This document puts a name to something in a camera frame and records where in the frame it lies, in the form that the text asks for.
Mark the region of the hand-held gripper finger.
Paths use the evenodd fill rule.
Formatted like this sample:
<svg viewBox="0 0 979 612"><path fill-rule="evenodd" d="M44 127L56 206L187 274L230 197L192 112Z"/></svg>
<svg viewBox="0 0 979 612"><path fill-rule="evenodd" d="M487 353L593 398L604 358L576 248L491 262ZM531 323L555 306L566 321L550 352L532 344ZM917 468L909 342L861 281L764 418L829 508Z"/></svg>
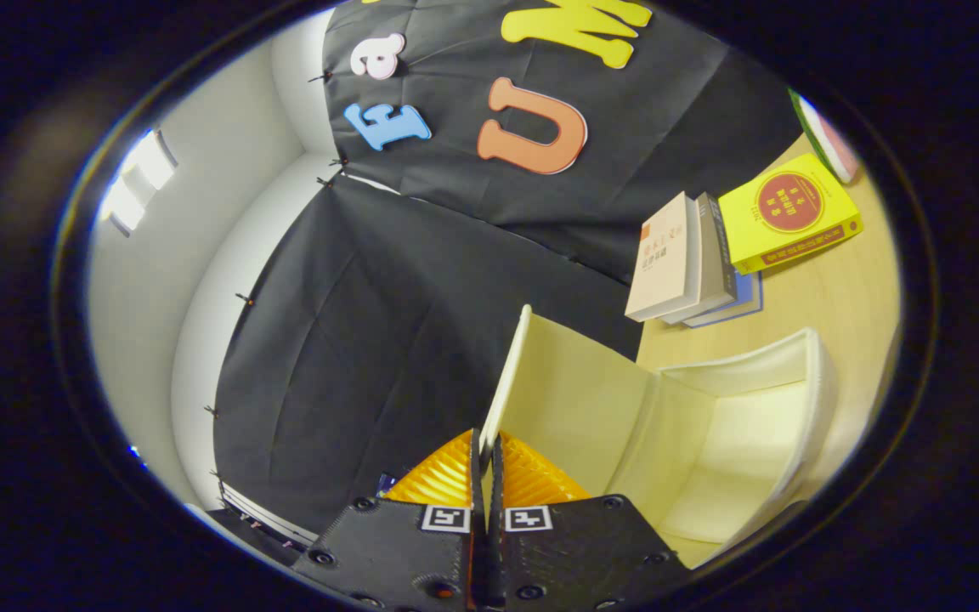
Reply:
<svg viewBox="0 0 979 612"><path fill-rule="evenodd" d="M292 566L369 611L471 611L484 535L478 430L460 433L384 496L357 497Z"/></svg>
<svg viewBox="0 0 979 612"><path fill-rule="evenodd" d="M587 496L536 450L498 435L489 456L484 607L633 611L691 572L626 496Z"/></svg>

